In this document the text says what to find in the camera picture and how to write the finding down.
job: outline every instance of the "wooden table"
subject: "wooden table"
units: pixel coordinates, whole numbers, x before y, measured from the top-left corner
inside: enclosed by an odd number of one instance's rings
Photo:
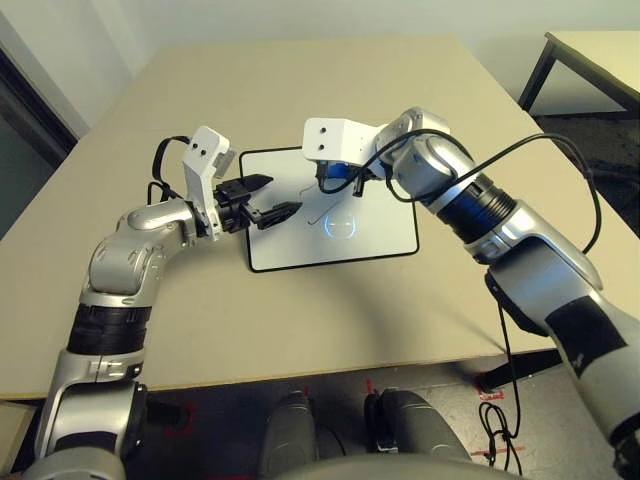
[[[640,112],[640,32],[547,32],[518,104],[529,111],[556,60],[633,114]]]
[[[205,124],[240,150],[283,147],[301,143],[308,117],[381,124],[412,105],[447,118],[477,160],[540,132],[451,36],[158,54],[0,243],[0,396],[47,391],[91,253],[123,212],[144,203],[162,138]],[[184,192],[181,149],[169,147],[163,168]],[[487,173],[570,240],[587,242],[594,222],[587,187],[554,145],[528,145]],[[236,164],[227,177],[237,175]],[[607,297],[638,316],[640,244],[602,206],[590,258]],[[500,353],[485,267],[426,209],[417,215],[420,251],[408,257],[256,274],[242,234],[183,253],[154,305],[142,380],[161,389]],[[552,346],[512,322],[509,329],[514,352]]]

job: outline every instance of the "whiteboard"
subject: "whiteboard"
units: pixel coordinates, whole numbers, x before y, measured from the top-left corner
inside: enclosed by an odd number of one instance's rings
[[[352,195],[352,186],[326,195],[318,189],[315,163],[302,156],[300,147],[244,152],[240,171],[274,178],[252,195],[254,207],[266,211],[278,203],[302,202],[285,222],[267,230],[255,225],[247,230],[249,264],[254,272],[418,251],[413,204],[398,202],[382,181],[366,182],[361,198]],[[325,187],[343,181],[330,179]]]

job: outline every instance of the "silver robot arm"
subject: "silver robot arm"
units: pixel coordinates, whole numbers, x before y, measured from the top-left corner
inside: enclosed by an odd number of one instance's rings
[[[93,253],[43,407],[36,463],[25,473],[27,480],[124,479],[121,459],[142,441],[146,387],[136,378],[143,366],[145,325],[166,264],[198,241],[217,240],[222,232],[251,223],[268,228],[301,206],[253,208],[251,192],[273,180],[264,175],[225,181],[212,191],[213,177],[221,177],[233,158],[228,140],[200,127],[185,141],[186,198],[128,212]],[[168,184],[160,186],[170,191]]]
[[[446,135],[406,135],[421,129],[449,133],[443,119],[421,108],[380,127],[313,118],[305,125],[303,152],[317,163],[322,188],[334,163],[357,171],[389,142],[407,136],[384,150],[358,179],[393,179],[411,197],[429,198],[423,205],[453,228],[477,262],[489,265],[485,281],[502,308],[521,329],[553,339],[587,408],[615,448],[619,474],[637,472],[640,322],[604,298],[589,259],[525,202],[480,173],[447,189],[474,162]],[[354,195],[362,195],[363,186],[354,183]]]

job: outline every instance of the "white wall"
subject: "white wall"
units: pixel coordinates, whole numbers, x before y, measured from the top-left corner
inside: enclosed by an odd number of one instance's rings
[[[88,126],[167,45],[453,32],[517,98],[545,31],[640,26],[637,0],[4,0],[3,13]],[[534,106],[616,109],[559,65]]]

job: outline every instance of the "electrical cord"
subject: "electrical cord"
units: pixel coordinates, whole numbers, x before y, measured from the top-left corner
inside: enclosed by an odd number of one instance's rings
[[[480,416],[480,422],[482,423],[482,428],[486,432],[489,437],[489,453],[485,454],[487,460],[489,460],[489,465],[494,466],[496,463],[496,437],[500,436],[505,444],[507,445],[507,458],[504,462],[504,470],[507,471],[509,468],[509,463],[511,461],[511,454],[513,454],[513,458],[516,461],[516,465],[518,466],[518,474],[522,476],[522,465],[520,464],[520,457],[518,457],[518,452],[513,446],[512,440],[517,438],[520,433],[520,419],[521,419],[521,409],[520,409],[520,395],[518,394],[518,383],[516,381],[516,370],[513,365],[513,358],[511,356],[511,346],[509,345],[509,336],[507,335],[507,325],[504,320],[504,312],[502,311],[502,307],[498,304],[498,313],[500,314],[500,323],[502,325],[502,334],[504,336],[504,344],[505,351],[507,353],[507,359],[509,361],[509,366],[511,367],[511,381],[513,383],[513,395],[516,402],[516,429],[513,433],[509,431],[509,426],[507,424],[507,417],[504,414],[504,411],[497,405],[490,402],[482,402],[478,407],[478,415]],[[500,423],[500,428],[497,430],[493,430],[491,428],[491,423],[489,419],[489,414],[494,412],[496,417],[498,418],[498,422]]]
[[[435,192],[419,195],[417,197],[403,198],[400,195],[398,195],[398,193],[393,188],[393,185],[391,184],[392,172],[389,166],[386,166],[387,168],[385,168],[385,172],[386,172],[385,183],[387,185],[387,188],[391,191],[391,194],[394,196],[394,198],[401,202],[413,203],[413,202],[431,201],[439,197],[440,195],[442,195],[451,187],[454,187],[464,182],[468,178],[473,177],[477,173],[481,172],[488,166],[494,164],[501,158],[505,157],[506,155],[513,152],[514,150],[522,147],[523,145],[526,145],[527,143],[533,142],[535,140],[543,140],[543,139],[550,139],[560,143],[561,145],[564,145],[570,151],[574,160],[578,163],[578,170],[580,170],[580,173],[582,173],[582,176],[587,181],[589,194],[591,195],[591,200],[593,201],[593,208],[595,211],[595,226],[593,229],[593,234],[591,236],[591,239],[589,240],[587,245],[582,249],[582,253],[586,254],[596,244],[596,242],[598,241],[598,237],[600,236],[600,230],[602,229],[602,210],[600,208],[600,200],[598,199],[598,192],[595,187],[592,170],[587,165],[587,162],[585,161],[584,156],[582,155],[582,152],[580,152],[580,149],[578,148],[578,146],[575,143],[573,143],[573,141],[571,141],[569,138],[563,135],[559,135],[556,133],[537,133],[535,135],[530,135],[528,137],[525,137],[522,140],[514,143],[513,145],[508,146],[504,150],[496,153],[494,156],[482,162],[481,164],[474,167],[473,169],[469,170],[467,173],[458,177],[456,180],[454,180],[452,183],[449,183],[445,187],[442,187],[436,190]]]
[[[333,436],[333,438],[336,440],[336,443],[340,447],[340,451],[342,452],[342,456],[346,457],[347,456],[347,450],[344,448],[344,443],[342,443],[342,440],[340,440],[340,437],[338,436],[336,431],[333,428],[329,427],[328,425],[325,425],[324,423],[318,423],[317,425],[319,427],[322,427],[325,430],[327,430]]]
[[[353,171],[345,179],[345,181],[344,181],[344,183],[342,185],[340,185],[338,187],[335,187],[335,188],[330,188],[330,189],[325,189],[324,187],[322,187],[322,188],[319,187],[320,191],[322,193],[326,193],[328,195],[333,194],[333,193],[341,192],[342,190],[347,188],[351,183],[353,183],[360,175],[363,175],[366,172],[366,169],[369,168],[371,166],[371,164],[373,164],[373,162],[378,160],[383,154],[385,154],[392,147],[404,142],[405,140],[407,140],[409,138],[417,137],[419,135],[425,135],[425,134],[437,135],[439,137],[442,137],[442,138],[445,138],[445,139],[449,140],[456,147],[458,147],[460,150],[462,150],[462,153],[464,153],[466,156],[471,158],[471,155],[469,154],[467,149],[464,147],[464,145],[462,145],[456,138],[452,137],[451,135],[449,135],[447,133],[444,133],[444,132],[441,132],[440,130],[432,129],[432,128],[420,128],[418,130],[412,130],[410,132],[407,132],[407,133],[405,133],[403,135],[400,135],[399,137],[394,138],[393,140],[391,140],[384,147],[382,147],[380,150],[378,150],[376,153],[374,153],[371,156],[371,158],[369,158],[369,160],[367,160],[364,163],[364,165],[362,165],[360,168],[358,168],[355,171]]]
[[[371,156],[371,158],[369,158],[369,160],[367,160],[367,162],[364,163],[364,165],[362,165],[360,168],[358,168],[354,172],[352,172],[351,175],[349,175],[349,177],[347,177],[345,179],[345,182],[342,185],[340,185],[339,187],[336,187],[336,188],[333,188],[333,189],[320,188],[320,191],[322,193],[326,193],[326,194],[333,194],[333,193],[338,193],[338,192],[344,190],[345,188],[347,188],[347,186],[349,184],[354,182],[356,178],[358,178],[360,175],[362,175],[364,173],[364,171],[371,164],[373,164],[373,162],[378,160],[385,152],[387,152],[393,146],[398,145],[401,142],[404,142],[408,138],[415,137],[415,136],[418,136],[418,135],[423,135],[423,134],[432,134],[432,135],[436,135],[436,136],[445,138],[445,139],[449,140],[450,142],[452,142],[456,147],[458,147],[469,158],[472,158],[471,155],[469,154],[469,152],[467,151],[467,149],[456,138],[452,137],[451,135],[448,135],[448,134],[446,134],[444,132],[441,132],[440,130],[434,130],[434,129],[428,129],[428,128],[419,129],[419,130],[413,130],[411,132],[407,132],[404,135],[399,136],[398,138],[395,138],[394,140],[392,140],[391,142],[389,142],[385,146],[383,146],[380,150],[378,150],[376,153],[374,153]],[[464,175],[458,177],[457,179],[455,179],[453,182],[447,184],[446,186],[436,190],[435,192],[426,193],[424,195],[419,195],[417,197],[410,197],[410,198],[401,197],[396,192],[396,190],[393,187],[393,184],[391,183],[391,177],[392,177],[392,173],[393,173],[392,169],[391,169],[391,166],[383,163],[382,166],[383,166],[383,168],[385,170],[385,184],[387,186],[387,189],[389,189],[389,191],[393,195],[393,197],[396,200],[400,201],[400,202],[413,203],[413,202],[431,201],[431,200],[434,200],[435,198],[439,197],[443,193],[445,193],[450,188],[452,188],[452,187],[464,182],[468,178],[470,178],[470,177],[476,175],[477,173],[481,172],[482,170],[484,170],[488,166],[494,164],[495,162],[497,162],[498,160],[500,160],[504,156],[508,155],[509,153],[513,152],[514,150],[526,145],[527,143],[533,142],[535,140],[542,140],[542,139],[549,139],[549,140],[556,141],[556,142],[560,143],[561,145],[564,145],[566,148],[568,148],[570,153],[572,154],[574,160],[578,164],[578,170],[580,170],[580,173],[582,173],[582,176],[587,181],[587,186],[589,188],[589,194],[591,195],[591,200],[593,201],[593,208],[594,208],[594,211],[595,211],[595,226],[594,226],[594,229],[593,229],[593,234],[591,236],[591,239],[589,240],[587,245],[582,249],[582,253],[586,254],[596,244],[596,242],[598,241],[598,238],[600,237],[600,231],[602,229],[602,210],[600,208],[600,200],[598,199],[598,193],[597,193],[597,190],[596,190],[596,187],[595,187],[595,182],[594,182],[594,179],[593,179],[593,172],[591,171],[591,169],[587,165],[587,162],[585,161],[584,156],[582,155],[582,152],[580,151],[578,146],[575,143],[573,143],[573,141],[571,141],[571,139],[565,137],[564,135],[559,135],[559,134],[556,134],[556,133],[537,133],[537,134],[525,137],[522,140],[519,140],[518,142],[508,146],[504,150],[496,153],[495,155],[493,155],[488,160],[482,162],[478,166],[476,166],[473,169],[469,170],[467,173],[465,173]]]
[[[184,135],[177,135],[175,137],[169,137],[162,140],[158,147],[156,148],[156,153],[153,157],[153,165],[151,166],[151,176],[153,176],[154,181],[149,182],[147,185],[147,205],[151,205],[151,193],[153,187],[157,187],[162,192],[160,197],[160,201],[164,202],[169,198],[182,198],[177,192],[171,189],[171,185],[169,185],[162,178],[162,161],[164,160],[164,152],[167,149],[167,146],[172,141],[178,141],[182,143],[186,143],[187,145],[191,141],[189,137],[185,137]]]

